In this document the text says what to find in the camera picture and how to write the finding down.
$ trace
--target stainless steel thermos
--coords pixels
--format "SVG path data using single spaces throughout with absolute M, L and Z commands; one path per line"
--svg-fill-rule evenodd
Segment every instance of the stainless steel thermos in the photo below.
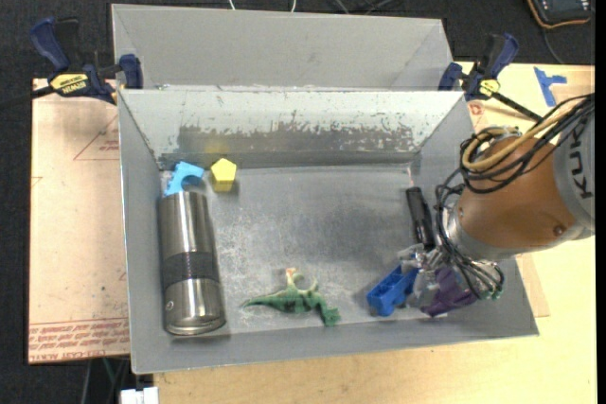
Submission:
M 159 203 L 164 327 L 198 335 L 225 323 L 221 284 L 206 197 L 181 191 Z

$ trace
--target yellow foam cube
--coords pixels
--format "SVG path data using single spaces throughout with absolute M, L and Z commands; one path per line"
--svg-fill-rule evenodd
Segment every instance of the yellow foam cube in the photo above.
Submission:
M 219 159 L 211 168 L 212 188 L 215 192 L 229 192 L 236 180 L 237 166 L 226 158 Z

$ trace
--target green plastic toy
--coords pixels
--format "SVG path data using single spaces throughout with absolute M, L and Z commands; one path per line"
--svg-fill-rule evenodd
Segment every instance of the green plastic toy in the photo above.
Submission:
M 296 281 L 303 278 L 303 274 L 296 268 L 286 270 L 286 288 L 272 294 L 258 296 L 244 303 L 244 307 L 252 305 L 265 305 L 286 313 L 303 313 L 318 308 L 325 326 L 334 326 L 340 319 L 338 308 L 329 308 L 324 296 L 318 292 L 318 283 L 314 279 L 307 290 L 297 287 Z

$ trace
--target blue tape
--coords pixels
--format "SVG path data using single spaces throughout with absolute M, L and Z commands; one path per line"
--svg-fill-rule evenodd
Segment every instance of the blue tape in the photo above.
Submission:
M 566 77 L 560 75 L 548 76 L 545 71 L 542 71 L 538 67 L 534 68 L 534 74 L 539 80 L 539 85 L 541 86 L 541 91 L 543 92 L 543 97 L 545 98 L 547 106 L 556 106 L 556 99 L 551 93 L 551 85 L 566 84 L 568 82 Z

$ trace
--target light blue plastic piece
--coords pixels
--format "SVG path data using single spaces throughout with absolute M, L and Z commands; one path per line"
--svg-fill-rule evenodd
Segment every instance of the light blue plastic piece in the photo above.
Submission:
M 172 172 L 167 189 L 164 191 L 164 197 L 167 197 L 177 192 L 183 191 L 183 181 L 187 177 L 196 177 L 202 179 L 205 170 L 202 167 L 188 164 L 187 162 L 179 162 Z

